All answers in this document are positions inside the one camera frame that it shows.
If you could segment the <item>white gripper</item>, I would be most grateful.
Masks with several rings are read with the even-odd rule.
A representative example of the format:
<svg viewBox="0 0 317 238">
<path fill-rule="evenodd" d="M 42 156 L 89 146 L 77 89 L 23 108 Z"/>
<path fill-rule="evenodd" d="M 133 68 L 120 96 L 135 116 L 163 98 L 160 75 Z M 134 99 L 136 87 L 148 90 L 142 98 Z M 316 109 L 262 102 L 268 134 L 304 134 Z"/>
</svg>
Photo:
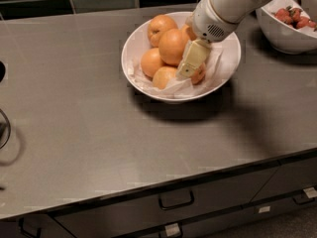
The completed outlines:
<svg viewBox="0 0 317 238">
<path fill-rule="evenodd" d="M 209 57 L 210 43 L 222 42 L 237 27 L 237 24 L 225 21 L 216 13 L 212 0 L 200 0 L 192 13 L 192 29 L 200 39 L 187 42 L 181 62 L 177 67 L 177 76 L 179 78 L 191 77 Z"/>
</svg>

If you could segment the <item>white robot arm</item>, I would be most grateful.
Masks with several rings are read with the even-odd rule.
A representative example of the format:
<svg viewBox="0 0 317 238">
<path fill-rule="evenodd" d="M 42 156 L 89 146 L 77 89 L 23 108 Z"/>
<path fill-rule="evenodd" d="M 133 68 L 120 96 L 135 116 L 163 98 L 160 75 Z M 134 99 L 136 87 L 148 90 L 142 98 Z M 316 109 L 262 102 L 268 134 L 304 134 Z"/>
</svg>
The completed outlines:
<svg viewBox="0 0 317 238">
<path fill-rule="evenodd" d="M 186 23 L 197 39 L 185 46 L 177 68 L 180 78 L 189 78 L 205 62 L 212 43 L 225 40 L 252 11 L 271 0 L 200 0 Z M 312 19 L 317 17 L 317 0 L 300 0 Z"/>
</svg>

